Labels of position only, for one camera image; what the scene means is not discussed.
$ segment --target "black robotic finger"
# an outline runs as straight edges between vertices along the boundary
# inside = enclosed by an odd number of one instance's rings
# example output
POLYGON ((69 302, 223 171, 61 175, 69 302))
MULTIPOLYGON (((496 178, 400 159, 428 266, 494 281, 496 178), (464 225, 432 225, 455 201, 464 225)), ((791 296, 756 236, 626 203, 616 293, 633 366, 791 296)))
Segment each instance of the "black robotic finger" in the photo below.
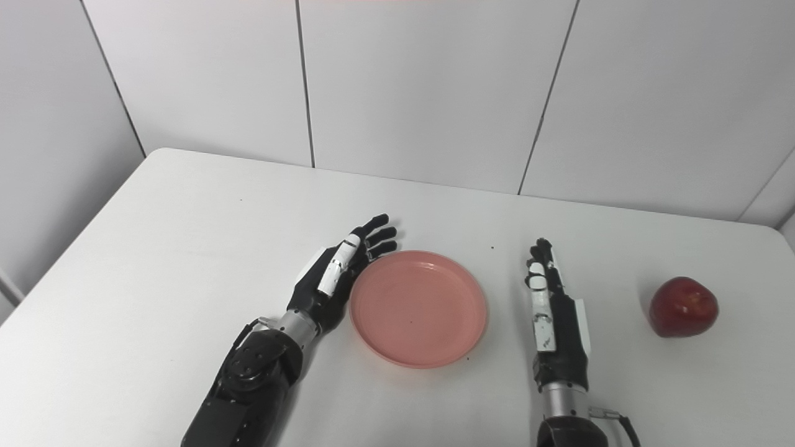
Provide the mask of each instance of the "black robotic finger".
POLYGON ((384 242, 387 239, 392 239, 398 235, 398 230, 395 227, 386 227, 378 230, 377 233, 370 236, 369 238, 365 239, 365 247, 371 248, 379 245, 380 243, 384 242))
POLYGON ((351 231, 352 234, 357 235, 359 238, 364 239, 365 236, 372 233, 376 228, 383 227, 390 222, 390 217, 387 214, 379 214, 370 219, 370 222, 365 223, 361 227, 356 227, 351 231))
POLYGON ((398 243, 393 240, 389 240, 384 243, 380 243, 379 245, 368 250, 367 257, 369 259, 375 260, 397 249, 398 249, 398 243))

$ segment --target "robotic arm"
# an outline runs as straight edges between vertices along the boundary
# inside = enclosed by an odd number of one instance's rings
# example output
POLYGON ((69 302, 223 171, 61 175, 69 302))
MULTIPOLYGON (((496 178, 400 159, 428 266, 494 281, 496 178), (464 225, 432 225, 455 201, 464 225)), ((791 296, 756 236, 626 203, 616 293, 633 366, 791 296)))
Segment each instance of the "robotic arm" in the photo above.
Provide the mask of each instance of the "robotic arm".
POLYGON ((591 418, 615 419, 633 447, 640 447, 629 418, 589 406, 588 355, 591 341, 582 300, 563 289, 552 244, 539 239, 530 248, 525 284, 530 289, 536 358, 533 379, 544 399, 538 447, 607 447, 607 437, 591 418))
POLYGON ((232 344, 182 440, 183 447, 259 447, 267 441, 290 387, 301 377, 304 350, 342 320, 364 268, 395 251, 397 230, 386 214, 321 250, 302 272, 277 321, 259 318, 232 344))

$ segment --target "black finger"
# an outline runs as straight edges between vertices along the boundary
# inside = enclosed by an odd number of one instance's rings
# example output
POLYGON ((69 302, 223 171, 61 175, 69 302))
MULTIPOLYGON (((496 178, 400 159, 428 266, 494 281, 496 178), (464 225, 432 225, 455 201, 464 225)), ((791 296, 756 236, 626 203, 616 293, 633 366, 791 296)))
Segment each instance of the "black finger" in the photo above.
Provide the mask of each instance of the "black finger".
POLYGON ((377 233, 375 233, 374 235, 370 236, 369 238, 367 238, 367 240, 365 241, 365 244, 368 247, 375 247, 376 245, 379 245, 380 243, 384 242, 385 240, 392 239, 393 237, 395 237, 397 235, 398 235, 397 228, 395 228, 395 227, 386 227, 386 228, 383 228, 383 229, 379 230, 377 233))
POLYGON ((367 252, 367 256, 370 259, 377 259, 379 256, 385 255, 385 254, 390 253, 391 251, 395 251, 397 249, 398 249, 398 243, 393 241, 393 240, 390 240, 390 241, 386 241, 384 243, 380 243, 379 245, 371 248, 367 252))
POLYGON ((373 232, 373 230, 375 230, 376 228, 383 227, 384 225, 388 224, 389 222, 390 222, 389 215, 380 214, 380 215, 375 216, 374 218, 370 219, 370 222, 365 223, 362 226, 362 229, 364 229, 364 231, 365 231, 364 234, 368 235, 371 232, 373 232))

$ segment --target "robotic hand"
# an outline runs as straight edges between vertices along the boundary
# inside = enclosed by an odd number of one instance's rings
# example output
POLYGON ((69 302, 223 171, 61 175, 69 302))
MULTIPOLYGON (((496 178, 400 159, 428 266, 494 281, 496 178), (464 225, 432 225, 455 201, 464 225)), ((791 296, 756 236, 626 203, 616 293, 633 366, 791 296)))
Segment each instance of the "robotic hand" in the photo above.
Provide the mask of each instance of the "robotic hand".
POLYGON ((394 227, 373 233, 389 219, 375 216, 340 244, 318 251, 301 272, 287 312, 278 321, 254 320, 240 332, 183 447, 260 447, 268 439, 287 391, 301 377, 304 350, 341 322, 362 270, 398 248, 394 227))
POLYGON ((629 418, 588 405, 591 341, 582 300, 563 290, 552 244, 539 239, 530 248, 525 284, 530 289, 537 355, 533 379, 544 397, 538 447, 607 447, 607 437, 591 418, 618 420, 633 447, 640 447, 629 418))

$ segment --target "cable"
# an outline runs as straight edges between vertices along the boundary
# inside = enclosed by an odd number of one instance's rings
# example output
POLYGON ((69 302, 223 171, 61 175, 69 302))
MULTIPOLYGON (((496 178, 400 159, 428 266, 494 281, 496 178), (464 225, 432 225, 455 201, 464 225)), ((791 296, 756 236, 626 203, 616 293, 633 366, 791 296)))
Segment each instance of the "cable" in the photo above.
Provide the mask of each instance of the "cable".
POLYGON ((619 417, 619 424, 624 427, 624 431, 626 431, 626 435, 630 438, 632 447, 641 447, 641 441, 638 439, 638 434, 635 433, 635 429, 632 428, 630 419, 627 416, 621 416, 619 417))

